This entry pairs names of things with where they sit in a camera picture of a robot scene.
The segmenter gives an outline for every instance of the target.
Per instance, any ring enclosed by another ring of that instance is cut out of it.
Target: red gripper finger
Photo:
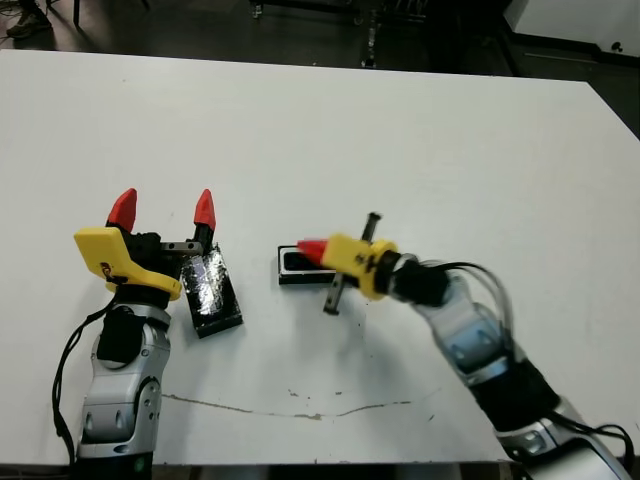
[[[211,230],[216,229],[216,212],[213,209],[213,198],[211,198],[211,192],[209,189],[205,189],[200,195],[198,205],[196,205],[196,215],[193,218],[193,223],[209,225]]]
[[[135,188],[130,188],[124,192],[116,203],[113,204],[107,223],[118,225],[127,232],[133,230],[133,223],[136,221],[136,203],[138,192]]]

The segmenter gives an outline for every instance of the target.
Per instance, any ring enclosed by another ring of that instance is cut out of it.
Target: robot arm
[[[389,295],[409,303],[427,321],[436,345],[492,422],[498,441],[529,478],[631,479],[596,438],[615,436],[632,447],[626,432],[617,426],[586,427],[571,404],[553,391],[513,342],[506,293],[490,272],[466,263],[420,263],[384,240],[371,244],[333,235],[326,242],[303,241],[298,246],[312,261],[345,275],[368,298]],[[497,282],[502,322],[473,302],[455,270],[488,274],[489,282]],[[632,448],[627,453],[630,469]]]

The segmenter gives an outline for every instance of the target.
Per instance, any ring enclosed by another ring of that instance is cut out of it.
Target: yellow plastic housing
[[[131,260],[122,233],[115,227],[91,227],[79,230],[73,238],[91,273],[107,280],[124,277],[127,285],[143,285],[157,288],[169,294],[171,300],[180,298],[182,285],[175,278],[142,268]],[[114,291],[116,285],[107,281],[107,288]]]
[[[380,300],[384,294],[376,292],[373,280],[378,261],[387,250],[395,252],[398,247],[388,240],[377,240],[369,244],[337,233],[327,241],[322,264],[336,272],[357,278],[360,291],[365,297]]]

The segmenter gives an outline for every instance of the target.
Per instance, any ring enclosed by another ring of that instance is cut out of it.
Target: red fingertip
[[[113,204],[108,223],[114,223],[131,233],[133,224],[136,221],[136,203],[138,202],[138,192],[135,188],[130,188],[124,192],[116,203]]]
[[[213,209],[213,198],[209,189],[205,189],[200,195],[198,205],[196,205],[196,215],[193,218],[193,223],[202,223],[209,225],[211,230],[216,229],[216,212]]]
[[[300,240],[298,242],[300,251],[316,265],[322,265],[322,256],[327,248],[326,240]]]

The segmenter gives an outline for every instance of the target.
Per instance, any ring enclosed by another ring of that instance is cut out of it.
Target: wire
[[[60,399],[62,397],[62,371],[64,369],[64,364],[69,358],[69,354],[74,349],[74,347],[80,341],[80,337],[82,336],[82,331],[85,329],[87,325],[92,324],[96,320],[99,320],[104,314],[106,314],[113,305],[115,304],[116,296],[111,299],[111,301],[101,310],[98,310],[91,315],[88,315],[84,322],[80,324],[78,328],[74,330],[74,332],[69,337],[67,344],[62,351],[62,357],[60,357],[60,363],[58,364],[58,370],[56,371],[56,376],[53,379],[53,388],[51,391],[51,405],[53,408],[53,423],[56,427],[56,434],[62,438],[65,446],[67,447],[67,453],[69,454],[69,466],[72,466],[75,463],[75,447],[73,445],[73,437],[71,436],[71,432],[69,431],[69,427],[67,426],[67,422],[65,422],[62,413],[60,412]]]
[[[589,427],[588,425],[584,425],[582,423],[576,422],[575,420],[571,420],[570,418],[565,417],[564,415],[558,412],[549,412],[546,417],[552,422],[561,425],[575,433],[580,434],[590,434],[590,435],[601,435],[604,437],[617,438],[618,440],[622,440],[624,442],[624,456],[622,459],[622,465],[625,470],[629,473],[633,470],[633,464],[635,463],[635,447],[633,445],[633,440],[631,440],[631,436],[627,433],[627,431],[622,428],[620,425],[615,424],[605,424],[600,425],[597,428]],[[619,430],[620,433],[609,432],[610,429]]]
[[[507,289],[504,287],[500,279],[497,275],[491,272],[489,269],[478,265],[476,263],[470,262],[450,262],[450,263],[442,263],[440,265],[435,265],[433,268],[440,268],[442,270],[461,270],[466,273],[469,273],[474,278],[478,279],[480,283],[482,283],[485,287],[487,287],[486,283],[481,281],[478,276],[472,273],[469,269],[474,269],[478,272],[481,272],[483,275],[487,277],[490,283],[493,284],[494,288],[488,288],[489,292],[492,294],[496,303],[498,304],[498,308],[500,310],[500,329],[503,338],[503,344],[505,350],[507,351],[507,355],[510,361],[515,362],[515,342],[513,340],[514,335],[514,326],[513,326],[513,308],[511,306],[511,299],[509,298],[509,294],[507,293]]]

